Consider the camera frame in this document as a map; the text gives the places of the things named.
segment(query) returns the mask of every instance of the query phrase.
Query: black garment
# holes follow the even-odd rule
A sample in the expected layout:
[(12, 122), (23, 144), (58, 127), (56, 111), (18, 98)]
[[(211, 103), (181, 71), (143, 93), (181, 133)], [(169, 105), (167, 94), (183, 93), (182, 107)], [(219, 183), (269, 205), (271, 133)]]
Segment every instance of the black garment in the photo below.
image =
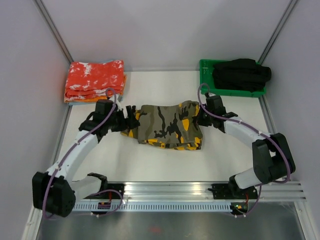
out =
[(256, 64), (255, 60), (241, 58), (213, 65), (216, 89), (261, 91), (271, 79), (271, 69)]

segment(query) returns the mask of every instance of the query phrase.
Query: white wall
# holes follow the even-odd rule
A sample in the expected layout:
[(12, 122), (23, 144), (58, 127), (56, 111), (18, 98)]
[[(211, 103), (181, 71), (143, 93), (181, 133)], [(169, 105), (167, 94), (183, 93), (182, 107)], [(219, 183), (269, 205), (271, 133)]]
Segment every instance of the white wall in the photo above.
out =
[(68, 63), (32, 0), (2, 0), (0, 31), (0, 238), (18, 240), (67, 109)]
[(272, 69), (267, 103), (286, 135), (311, 210), (320, 226), (320, 1), (301, 0), (265, 65)]
[(75, 61), (127, 71), (258, 60), (289, 0), (43, 0)]

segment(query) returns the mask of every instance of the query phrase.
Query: orange cloth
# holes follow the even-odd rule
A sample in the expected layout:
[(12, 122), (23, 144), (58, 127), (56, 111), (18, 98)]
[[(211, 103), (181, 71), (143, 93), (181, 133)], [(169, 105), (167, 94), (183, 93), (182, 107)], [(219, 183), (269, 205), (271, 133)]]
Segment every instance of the orange cloth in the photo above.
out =
[(64, 102), (105, 99), (107, 88), (113, 88), (117, 94), (122, 95), (125, 83), (122, 60), (107, 63), (73, 62), (65, 84)]

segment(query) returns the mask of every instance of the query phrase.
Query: camouflage garment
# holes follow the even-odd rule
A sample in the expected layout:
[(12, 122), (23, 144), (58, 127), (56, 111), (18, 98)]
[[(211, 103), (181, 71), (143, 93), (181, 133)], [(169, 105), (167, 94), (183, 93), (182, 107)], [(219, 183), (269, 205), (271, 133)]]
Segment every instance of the camouflage garment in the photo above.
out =
[(199, 150), (203, 135), (194, 122), (198, 113), (196, 101), (184, 101), (175, 106), (143, 105), (135, 113), (140, 126), (121, 134), (137, 139), (140, 144), (163, 149)]

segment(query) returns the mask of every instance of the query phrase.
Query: green basket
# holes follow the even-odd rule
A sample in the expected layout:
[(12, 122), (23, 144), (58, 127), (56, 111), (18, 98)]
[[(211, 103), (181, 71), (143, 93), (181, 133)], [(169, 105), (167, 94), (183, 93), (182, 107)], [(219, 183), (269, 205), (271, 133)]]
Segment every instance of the green basket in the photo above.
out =
[[(228, 90), (228, 89), (217, 89), (215, 87), (214, 78), (212, 77), (212, 72), (214, 71), (214, 64), (226, 62), (226, 60), (200, 60), (200, 84), (206, 83), (210, 87), (210, 93), (222, 96), (237, 96), (237, 97), (250, 97), (250, 98), (259, 98), (262, 95), (266, 94), (266, 87), (261, 91), (242, 91), (242, 90)], [(201, 88), (201, 94), (207, 92), (207, 87), (203, 86)]]

